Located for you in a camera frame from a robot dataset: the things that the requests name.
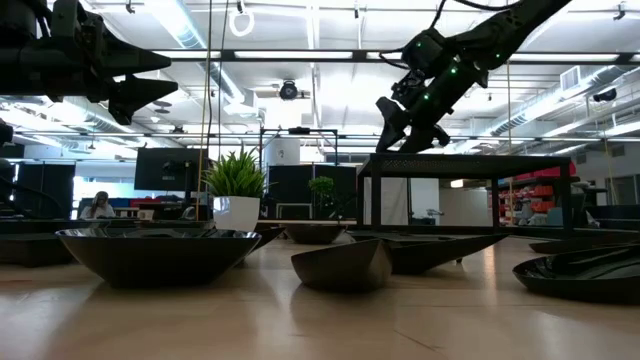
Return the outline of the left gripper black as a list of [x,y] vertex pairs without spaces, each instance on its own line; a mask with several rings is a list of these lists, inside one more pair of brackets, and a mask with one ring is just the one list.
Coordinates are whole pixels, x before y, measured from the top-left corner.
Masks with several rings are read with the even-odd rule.
[[103,18],[84,9],[80,0],[56,0],[49,23],[54,49],[61,65],[54,67],[54,89],[49,98],[86,97],[109,102],[108,111],[120,125],[130,125],[136,111],[175,92],[173,81],[141,79],[127,75],[115,84],[111,76],[135,74],[169,67],[169,57],[139,48],[110,33]]

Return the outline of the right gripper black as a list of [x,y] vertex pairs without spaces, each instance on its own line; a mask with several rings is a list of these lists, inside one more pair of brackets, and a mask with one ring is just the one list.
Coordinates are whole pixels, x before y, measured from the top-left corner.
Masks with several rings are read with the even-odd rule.
[[[433,147],[433,140],[444,147],[450,136],[438,124],[442,117],[453,112],[453,106],[474,85],[486,88],[488,69],[477,62],[455,61],[440,72],[426,87],[422,96],[412,106],[412,128],[400,153],[419,153]],[[404,129],[409,125],[407,113],[393,100],[380,97],[376,101],[384,126],[376,145],[377,153],[388,152],[389,148],[403,139]]]

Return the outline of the black square mini plate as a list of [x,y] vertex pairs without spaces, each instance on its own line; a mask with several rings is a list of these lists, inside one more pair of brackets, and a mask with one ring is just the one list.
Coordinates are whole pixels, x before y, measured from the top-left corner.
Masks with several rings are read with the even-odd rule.
[[377,231],[348,231],[347,234],[351,236],[356,241],[365,241],[371,239],[397,239],[400,237],[400,234],[393,232],[377,232]]
[[72,254],[53,233],[0,235],[0,264],[44,267],[68,264]]

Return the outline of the black teardrop mini plate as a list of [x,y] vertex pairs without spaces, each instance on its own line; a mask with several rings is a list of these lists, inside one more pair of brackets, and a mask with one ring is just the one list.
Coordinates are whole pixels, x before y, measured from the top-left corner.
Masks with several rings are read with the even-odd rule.
[[605,247],[625,246],[625,245],[640,245],[640,240],[613,241],[613,242],[587,241],[587,240],[578,240],[577,242],[571,242],[571,241],[541,242],[541,243],[530,244],[530,248],[534,252],[539,254],[553,255],[553,254],[560,254],[560,253],[592,250],[592,249],[605,248]]
[[527,260],[513,274],[529,291],[583,302],[640,305],[640,245]]
[[400,237],[397,239],[381,239],[390,248],[392,273],[398,275],[421,275],[447,262],[460,263],[464,257],[491,247],[507,237],[506,234],[462,238],[398,234]]
[[392,256],[383,240],[354,242],[299,253],[291,263],[307,287],[335,293],[365,293],[385,286]]

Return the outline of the black diamond-shaped mini plate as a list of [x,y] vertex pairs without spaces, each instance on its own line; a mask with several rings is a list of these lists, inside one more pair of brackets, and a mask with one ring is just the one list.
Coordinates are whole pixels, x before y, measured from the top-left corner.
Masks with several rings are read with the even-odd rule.
[[329,245],[346,230],[342,225],[290,224],[285,233],[295,243],[304,245]]
[[199,228],[78,228],[56,236],[111,287],[129,289],[210,284],[261,241],[256,232]]

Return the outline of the black perforated metal shelf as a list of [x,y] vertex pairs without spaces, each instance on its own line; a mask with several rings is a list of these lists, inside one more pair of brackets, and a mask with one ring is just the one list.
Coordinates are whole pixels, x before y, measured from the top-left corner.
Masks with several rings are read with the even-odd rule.
[[492,180],[567,165],[568,157],[373,153],[357,171],[356,224],[363,222],[364,179],[371,179],[371,224],[381,224],[382,178]]

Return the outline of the white panel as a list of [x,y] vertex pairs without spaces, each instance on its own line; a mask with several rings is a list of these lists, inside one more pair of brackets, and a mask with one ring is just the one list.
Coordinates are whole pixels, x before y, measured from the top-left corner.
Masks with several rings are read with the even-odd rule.
[[[408,190],[407,180],[404,178],[381,179],[381,224],[407,225],[408,221]],[[364,210],[363,222],[371,224],[371,179],[364,179]]]

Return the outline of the black computer monitor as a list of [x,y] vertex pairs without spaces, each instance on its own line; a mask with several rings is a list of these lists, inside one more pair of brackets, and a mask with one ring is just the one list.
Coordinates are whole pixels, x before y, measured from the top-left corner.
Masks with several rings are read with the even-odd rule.
[[196,191],[201,171],[208,168],[208,151],[187,148],[139,148],[134,189]]

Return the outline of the white cylindrical column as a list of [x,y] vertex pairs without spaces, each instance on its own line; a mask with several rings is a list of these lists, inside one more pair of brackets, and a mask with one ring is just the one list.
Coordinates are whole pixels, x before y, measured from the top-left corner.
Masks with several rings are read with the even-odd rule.
[[300,164],[301,143],[298,138],[274,138],[264,149],[268,166],[292,166]]

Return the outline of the person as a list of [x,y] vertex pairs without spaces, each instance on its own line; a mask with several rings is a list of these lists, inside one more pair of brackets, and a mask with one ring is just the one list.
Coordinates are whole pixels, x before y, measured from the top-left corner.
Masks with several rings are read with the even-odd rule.
[[85,207],[79,215],[82,220],[113,217],[115,217],[115,211],[109,204],[109,195],[105,191],[99,191],[93,198],[91,205]]

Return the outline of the black cabinet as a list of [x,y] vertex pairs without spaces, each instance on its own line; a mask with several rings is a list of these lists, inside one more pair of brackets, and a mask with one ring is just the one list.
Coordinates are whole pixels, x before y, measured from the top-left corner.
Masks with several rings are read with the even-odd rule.
[[16,190],[14,201],[30,213],[42,217],[69,219],[73,209],[74,165],[21,164],[16,183],[37,190],[56,201],[32,192]]

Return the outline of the shelving with red bins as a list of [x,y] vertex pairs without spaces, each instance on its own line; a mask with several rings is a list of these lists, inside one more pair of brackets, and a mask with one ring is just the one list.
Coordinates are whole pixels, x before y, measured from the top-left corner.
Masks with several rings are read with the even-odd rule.
[[493,226],[573,230],[580,204],[572,186],[579,180],[572,161],[492,180],[487,190]]

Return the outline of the green plant in white pot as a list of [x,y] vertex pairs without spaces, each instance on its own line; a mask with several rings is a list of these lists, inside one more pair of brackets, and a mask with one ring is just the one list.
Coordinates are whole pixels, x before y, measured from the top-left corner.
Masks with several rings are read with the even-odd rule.
[[213,196],[212,213],[217,229],[246,232],[255,229],[268,184],[256,163],[254,150],[241,148],[222,156],[204,172],[203,182]]

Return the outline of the black overhead frame beam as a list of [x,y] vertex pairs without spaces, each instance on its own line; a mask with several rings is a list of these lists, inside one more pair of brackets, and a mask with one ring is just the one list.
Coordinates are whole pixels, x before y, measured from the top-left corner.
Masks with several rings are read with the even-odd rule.
[[[207,51],[196,49],[162,49],[154,53],[175,62],[200,62],[207,59]],[[224,62],[331,62],[374,63],[381,62],[377,51],[370,50],[222,50],[212,51],[210,59]],[[602,52],[521,52],[515,53],[509,62],[517,65],[564,65],[564,64],[619,64],[640,65],[640,53]]]

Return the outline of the silver ventilation duct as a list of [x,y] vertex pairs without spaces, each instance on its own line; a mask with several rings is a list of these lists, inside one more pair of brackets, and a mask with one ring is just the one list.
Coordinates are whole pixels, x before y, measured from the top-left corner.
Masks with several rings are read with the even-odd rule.
[[634,71],[640,71],[640,66],[574,66],[559,76],[559,83],[555,86],[494,119],[486,128],[485,133],[491,136],[500,136],[509,129],[529,123],[565,106],[569,100],[575,97],[603,89],[606,85],[612,85],[619,78]]

